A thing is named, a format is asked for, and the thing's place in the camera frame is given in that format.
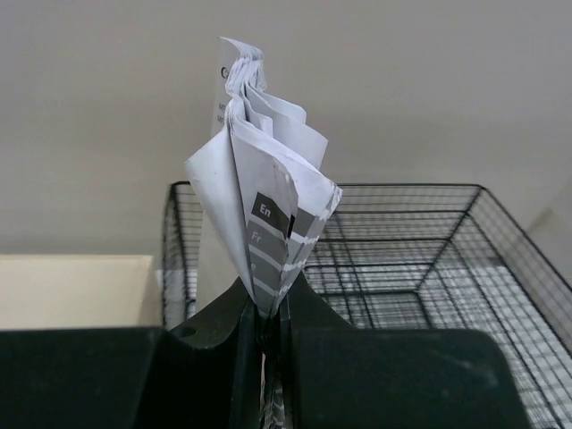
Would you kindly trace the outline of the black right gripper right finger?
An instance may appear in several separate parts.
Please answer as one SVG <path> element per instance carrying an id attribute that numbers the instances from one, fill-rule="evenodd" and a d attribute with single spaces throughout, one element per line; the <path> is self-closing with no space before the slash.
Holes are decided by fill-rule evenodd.
<path id="1" fill-rule="evenodd" d="M 362 330 L 300 276 L 281 305 L 292 428 L 527 428 L 500 346 L 471 329 Z"/>

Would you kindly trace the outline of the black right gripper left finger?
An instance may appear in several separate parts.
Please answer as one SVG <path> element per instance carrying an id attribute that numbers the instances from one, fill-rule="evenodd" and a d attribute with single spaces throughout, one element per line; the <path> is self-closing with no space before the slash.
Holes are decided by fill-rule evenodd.
<path id="1" fill-rule="evenodd" d="M 233 284 L 171 330 L 4 331 L 4 428 L 256 428 L 256 309 Z"/>

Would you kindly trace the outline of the cream wooden drawer cabinet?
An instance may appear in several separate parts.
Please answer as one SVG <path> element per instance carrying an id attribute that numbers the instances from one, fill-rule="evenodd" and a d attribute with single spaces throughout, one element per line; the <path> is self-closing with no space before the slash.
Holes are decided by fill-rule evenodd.
<path id="1" fill-rule="evenodd" d="M 3 330 L 160 326 L 147 255 L 2 255 Z"/>

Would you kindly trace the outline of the white instruction booklet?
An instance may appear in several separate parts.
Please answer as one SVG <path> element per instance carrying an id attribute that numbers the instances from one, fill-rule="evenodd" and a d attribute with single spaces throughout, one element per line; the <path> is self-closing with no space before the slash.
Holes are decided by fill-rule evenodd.
<path id="1" fill-rule="evenodd" d="M 263 52 L 231 38 L 220 46 L 212 137 L 185 168 L 257 307 L 262 426 L 289 428 L 274 324 L 342 191 L 321 173 L 328 141 L 307 125 L 305 110 L 267 93 Z"/>

